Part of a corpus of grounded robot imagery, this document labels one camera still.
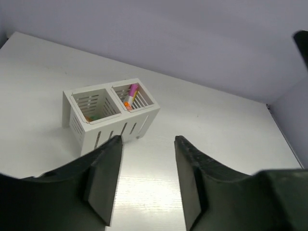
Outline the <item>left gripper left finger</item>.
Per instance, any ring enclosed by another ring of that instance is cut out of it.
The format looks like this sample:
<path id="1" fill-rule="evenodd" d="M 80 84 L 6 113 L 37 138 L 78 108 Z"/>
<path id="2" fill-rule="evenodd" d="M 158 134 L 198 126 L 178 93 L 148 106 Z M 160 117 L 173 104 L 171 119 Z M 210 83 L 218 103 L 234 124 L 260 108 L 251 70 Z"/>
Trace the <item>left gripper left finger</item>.
<path id="1" fill-rule="evenodd" d="M 1 230 L 103 231 L 111 223 L 122 148 L 115 135 L 39 177 L 1 175 Z"/>

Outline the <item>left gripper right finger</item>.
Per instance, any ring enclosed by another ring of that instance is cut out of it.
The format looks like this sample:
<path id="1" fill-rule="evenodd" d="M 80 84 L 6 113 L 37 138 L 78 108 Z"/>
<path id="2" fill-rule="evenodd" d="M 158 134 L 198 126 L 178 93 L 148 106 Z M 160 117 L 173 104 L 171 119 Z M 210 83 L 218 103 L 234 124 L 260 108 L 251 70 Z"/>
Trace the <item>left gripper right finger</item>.
<path id="1" fill-rule="evenodd" d="M 188 231 L 305 231 L 308 172 L 236 171 L 176 136 L 175 156 Z"/>

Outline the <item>yellow capped white marker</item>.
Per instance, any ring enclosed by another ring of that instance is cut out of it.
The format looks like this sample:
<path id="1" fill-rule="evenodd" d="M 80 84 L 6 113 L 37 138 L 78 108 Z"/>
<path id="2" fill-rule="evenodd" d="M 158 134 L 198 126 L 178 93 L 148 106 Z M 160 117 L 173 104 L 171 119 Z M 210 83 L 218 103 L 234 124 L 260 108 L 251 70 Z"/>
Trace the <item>yellow capped white marker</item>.
<path id="1" fill-rule="evenodd" d="M 136 90 L 135 93 L 134 93 L 134 95 L 133 95 L 133 102 L 134 102 L 134 100 L 135 100 L 137 94 L 138 94 L 138 90 Z"/>

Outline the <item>pink capped white marker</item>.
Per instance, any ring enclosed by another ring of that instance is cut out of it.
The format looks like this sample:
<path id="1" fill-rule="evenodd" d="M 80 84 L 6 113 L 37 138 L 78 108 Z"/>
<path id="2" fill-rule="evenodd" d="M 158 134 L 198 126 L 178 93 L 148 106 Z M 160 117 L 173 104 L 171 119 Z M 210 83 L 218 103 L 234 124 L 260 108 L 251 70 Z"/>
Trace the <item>pink capped white marker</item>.
<path id="1" fill-rule="evenodd" d="M 138 84 L 132 84 L 130 86 L 128 95 L 126 96 L 124 102 L 128 102 L 130 104 L 130 106 L 132 106 L 133 104 L 133 95 L 135 93 L 136 90 L 138 90 L 139 85 Z"/>

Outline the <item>orange translucent highlighter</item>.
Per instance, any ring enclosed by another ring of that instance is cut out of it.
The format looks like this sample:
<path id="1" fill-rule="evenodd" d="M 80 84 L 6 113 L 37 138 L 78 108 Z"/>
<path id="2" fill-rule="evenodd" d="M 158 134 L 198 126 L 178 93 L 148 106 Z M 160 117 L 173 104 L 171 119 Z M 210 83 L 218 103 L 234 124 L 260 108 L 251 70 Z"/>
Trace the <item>orange translucent highlighter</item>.
<path id="1" fill-rule="evenodd" d="M 88 117 L 88 116 L 86 116 L 85 119 L 86 119 L 88 122 L 92 122 L 92 121 L 93 121 L 93 118 Z"/>

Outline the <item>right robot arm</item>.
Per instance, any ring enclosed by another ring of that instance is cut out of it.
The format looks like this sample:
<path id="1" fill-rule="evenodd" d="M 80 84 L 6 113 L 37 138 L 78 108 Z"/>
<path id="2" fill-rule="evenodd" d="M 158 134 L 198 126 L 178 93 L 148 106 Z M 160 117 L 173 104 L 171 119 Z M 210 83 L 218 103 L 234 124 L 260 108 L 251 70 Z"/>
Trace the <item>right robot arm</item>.
<path id="1" fill-rule="evenodd" d="M 308 68 L 308 31 L 299 30 L 295 32 L 293 35 L 293 40 L 298 48 L 306 68 Z"/>

